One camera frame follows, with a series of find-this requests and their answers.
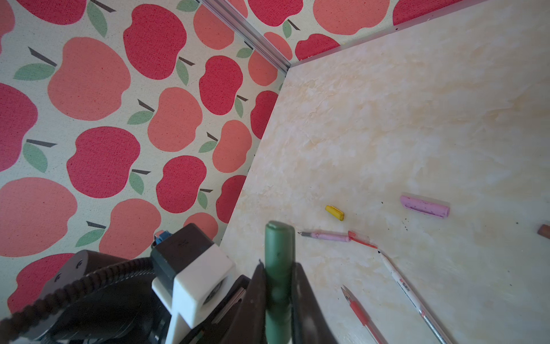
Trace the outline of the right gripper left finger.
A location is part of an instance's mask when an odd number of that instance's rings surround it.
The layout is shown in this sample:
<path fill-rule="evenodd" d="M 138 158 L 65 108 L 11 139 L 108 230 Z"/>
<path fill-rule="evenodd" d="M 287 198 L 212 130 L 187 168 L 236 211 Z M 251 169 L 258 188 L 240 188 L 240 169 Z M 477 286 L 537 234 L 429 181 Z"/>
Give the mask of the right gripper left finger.
<path fill-rule="evenodd" d="M 266 343 L 266 299 L 266 271 L 260 261 L 221 343 Z"/>

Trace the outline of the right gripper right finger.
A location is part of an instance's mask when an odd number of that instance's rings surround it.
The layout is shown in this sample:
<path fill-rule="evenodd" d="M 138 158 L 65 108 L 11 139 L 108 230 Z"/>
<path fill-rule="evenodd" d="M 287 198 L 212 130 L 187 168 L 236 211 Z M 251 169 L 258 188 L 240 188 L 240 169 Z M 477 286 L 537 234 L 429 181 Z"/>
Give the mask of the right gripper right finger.
<path fill-rule="evenodd" d="M 292 266 L 292 342 L 337 344 L 301 264 Z"/>

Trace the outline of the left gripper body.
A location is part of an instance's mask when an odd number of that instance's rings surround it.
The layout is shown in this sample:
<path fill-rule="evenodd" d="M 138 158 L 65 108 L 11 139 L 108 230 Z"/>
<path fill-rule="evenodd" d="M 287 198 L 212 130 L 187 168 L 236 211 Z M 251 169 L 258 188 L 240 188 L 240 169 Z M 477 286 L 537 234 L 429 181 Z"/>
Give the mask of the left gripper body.
<path fill-rule="evenodd" d="M 180 343 L 209 344 L 222 342 L 240 308 L 250 281 L 249 277 L 241 275 L 209 317 L 192 329 Z"/>

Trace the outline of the green pen cap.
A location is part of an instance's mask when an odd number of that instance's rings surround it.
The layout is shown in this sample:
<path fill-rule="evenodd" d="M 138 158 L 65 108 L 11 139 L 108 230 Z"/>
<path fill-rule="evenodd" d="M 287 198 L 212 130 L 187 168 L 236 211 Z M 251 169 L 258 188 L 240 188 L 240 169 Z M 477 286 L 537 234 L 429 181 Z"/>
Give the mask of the green pen cap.
<path fill-rule="evenodd" d="M 265 228 L 266 341 L 291 339 L 291 285 L 295 261 L 295 229 L 278 221 Z"/>

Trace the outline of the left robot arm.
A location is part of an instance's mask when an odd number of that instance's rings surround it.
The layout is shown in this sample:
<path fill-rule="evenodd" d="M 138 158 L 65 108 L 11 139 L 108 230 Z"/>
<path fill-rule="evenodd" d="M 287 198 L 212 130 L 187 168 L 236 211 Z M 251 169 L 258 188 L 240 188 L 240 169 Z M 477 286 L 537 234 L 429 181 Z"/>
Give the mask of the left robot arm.
<path fill-rule="evenodd" d="M 64 267 L 81 278 L 1 321 L 1 342 L 263 343 L 247 277 L 215 245 L 160 245 L 148 258 L 83 251 Z"/>

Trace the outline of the pink pen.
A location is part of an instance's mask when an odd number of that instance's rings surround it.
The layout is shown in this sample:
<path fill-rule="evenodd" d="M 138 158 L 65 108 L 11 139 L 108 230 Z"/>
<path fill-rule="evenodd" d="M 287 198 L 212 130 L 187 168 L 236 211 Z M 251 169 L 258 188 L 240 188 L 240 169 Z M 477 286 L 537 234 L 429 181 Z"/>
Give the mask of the pink pen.
<path fill-rule="evenodd" d="M 309 237 L 312 239 L 319 239 L 333 242 L 356 242 L 358 244 L 378 249 L 378 246 L 371 243 L 367 236 L 358 234 L 354 231 L 348 231 L 347 233 L 336 232 L 324 232 L 324 231 L 312 231 L 312 232 L 298 232 L 301 237 Z"/>

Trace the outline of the yellow pen cap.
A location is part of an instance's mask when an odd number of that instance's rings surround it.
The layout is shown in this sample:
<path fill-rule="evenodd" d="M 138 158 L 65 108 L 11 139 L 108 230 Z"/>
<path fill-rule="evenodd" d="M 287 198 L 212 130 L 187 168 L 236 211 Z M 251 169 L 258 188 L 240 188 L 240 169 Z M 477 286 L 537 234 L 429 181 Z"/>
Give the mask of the yellow pen cap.
<path fill-rule="evenodd" d="M 339 221 L 343 222 L 345 219 L 345 213 L 334 206 L 326 206 L 325 210 L 331 214 L 334 218 L 338 219 Z"/>

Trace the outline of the pink pen cap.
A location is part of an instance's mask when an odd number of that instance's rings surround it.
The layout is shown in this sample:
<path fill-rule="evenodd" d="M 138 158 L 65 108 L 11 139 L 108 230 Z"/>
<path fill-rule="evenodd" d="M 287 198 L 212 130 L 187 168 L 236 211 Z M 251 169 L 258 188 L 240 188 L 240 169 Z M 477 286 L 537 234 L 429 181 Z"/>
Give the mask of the pink pen cap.
<path fill-rule="evenodd" d="M 440 219 L 445 219 L 450 215 L 451 208 L 438 203 L 429 202 L 423 199 L 418 199 L 411 196 L 402 195 L 400 203 L 406 209 L 421 214 L 434 216 Z"/>

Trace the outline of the left aluminium corner post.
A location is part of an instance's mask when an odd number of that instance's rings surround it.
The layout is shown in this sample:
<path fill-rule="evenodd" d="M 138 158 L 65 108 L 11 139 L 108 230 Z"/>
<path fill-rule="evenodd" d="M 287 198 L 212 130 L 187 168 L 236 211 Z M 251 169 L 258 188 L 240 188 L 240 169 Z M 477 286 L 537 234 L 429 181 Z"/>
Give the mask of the left aluminium corner post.
<path fill-rule="evenodd" d="M 238 33 L 246 44 L 257 51 L 279 71 L 286 74 L 291 63 L 282 53 L 263 36 L 254 26 L 228 1 L 200 1 L 203 6 L 212 11 L 224 24 Z"/>

